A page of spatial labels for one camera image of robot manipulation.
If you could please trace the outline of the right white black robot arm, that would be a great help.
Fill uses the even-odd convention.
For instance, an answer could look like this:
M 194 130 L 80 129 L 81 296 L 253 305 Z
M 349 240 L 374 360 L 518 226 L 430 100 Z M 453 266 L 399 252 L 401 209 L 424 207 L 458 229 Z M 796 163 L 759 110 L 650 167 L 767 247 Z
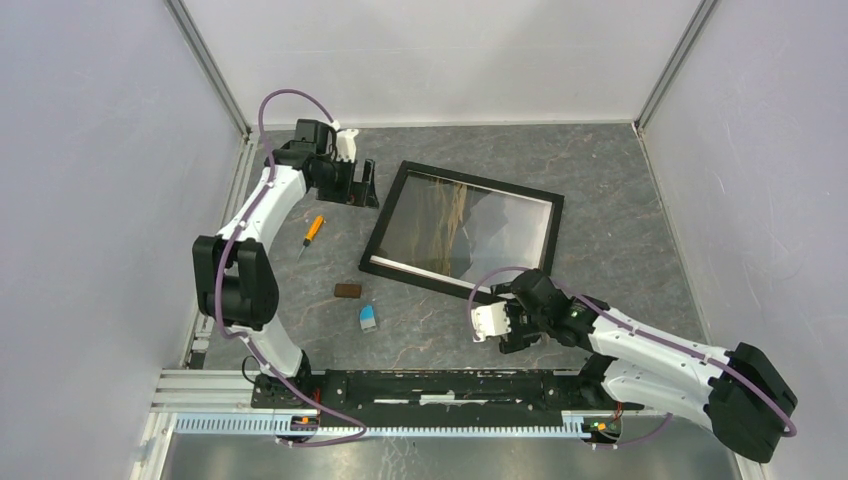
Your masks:
M 737 455 L 771 461 L 783 438 L 797 435 L 798 399 L 768 356 L 741 342 L 733 349 L 678 337 L 608 303 L 579 294 L 539 269 L 491 286 L 494 302 L 469 306 L 474 339 L 523 349 L 545 334 L 589 353 L 577 382 L 591 408 L 632 403 L 687 419 Z

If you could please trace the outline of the orange handled screwdriver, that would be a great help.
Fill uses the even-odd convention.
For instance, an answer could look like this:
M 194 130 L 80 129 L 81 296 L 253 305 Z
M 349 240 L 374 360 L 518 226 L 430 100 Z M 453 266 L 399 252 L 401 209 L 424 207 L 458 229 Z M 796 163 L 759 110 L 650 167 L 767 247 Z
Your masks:
M 313 243 L 313 241 L 314 241 L 314 239 L 315 239 L 316 235 L 317 235 L 317 234 L 318 234 L 318 232 L 321 230 L 321 228 L 323 227 L 323 225 L 324 225 L 324 224 L 325 224 L 325 218 L 324 218 L 324 216 L 323 216 L 323 215 L 318 215 L 318 216 L 314 219 L 314 221 L 313 221 L 313 222 L 312 222 L 312 224 L 310 225 L 310 227 L 309 227 L 308 231 L 306 232 L 306 234 L 305 234 L 305 236 L 304 236 L 304 238 L 303 238 L 303 241 L 302 241 L 302 244 L 301 244 L 301 248 L 300 248 L 300 250 L 299 250 L 299 252 L 298 252 L 298 255 L 297 255 L 297 257 L 296 257 L 296 261 L 297 261 L 297 262 L 299 262 L 299 261 L 300 261 L 300 259 L 302 258 L 302 256 L 303 256 L 304 252 L 305 252 L 305 251 L 307 250 L 307 248 L 308 248 L 308 247 L 309 247 L 309 246 Z

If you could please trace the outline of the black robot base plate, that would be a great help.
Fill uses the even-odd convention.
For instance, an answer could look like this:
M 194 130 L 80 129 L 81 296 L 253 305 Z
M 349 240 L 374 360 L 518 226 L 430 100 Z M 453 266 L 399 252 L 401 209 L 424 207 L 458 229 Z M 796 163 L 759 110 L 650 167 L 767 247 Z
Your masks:
M 299 383 L 300 399 L 267 374 L 252 381 L 255 409 L 302 412 L 323 406 L 316 424 L 374 431 L 383 427 L 557 426 L 564 411 L 641 411 L 619 403 L 600 382 L 556 370 L 327 370 Z

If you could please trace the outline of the small brown wooden block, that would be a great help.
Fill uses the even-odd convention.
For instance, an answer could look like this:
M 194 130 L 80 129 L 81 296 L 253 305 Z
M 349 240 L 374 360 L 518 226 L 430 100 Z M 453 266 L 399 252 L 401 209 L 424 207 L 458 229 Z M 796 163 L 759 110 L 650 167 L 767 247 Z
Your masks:
M 337 298 L 358 299 L 362 296 L 363 287 L 356 283 L 337 283 L 333 295 Z

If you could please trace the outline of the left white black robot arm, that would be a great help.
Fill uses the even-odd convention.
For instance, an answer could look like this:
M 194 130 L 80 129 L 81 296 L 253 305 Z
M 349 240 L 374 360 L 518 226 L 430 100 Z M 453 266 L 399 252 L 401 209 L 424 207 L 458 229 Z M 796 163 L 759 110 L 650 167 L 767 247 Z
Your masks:
M 308 357 L 278 317 L 279 285 L 268 252 L 284 220 L 309 192 L 320 201 L 378 208 L 375 163 L 357 159 L 356 129 L 301 119 L 266 157 L 253 192 L 216 234 L 192 246 L 197 303 L 225 338 L 245 344 L 290 407 L 314 394 Z

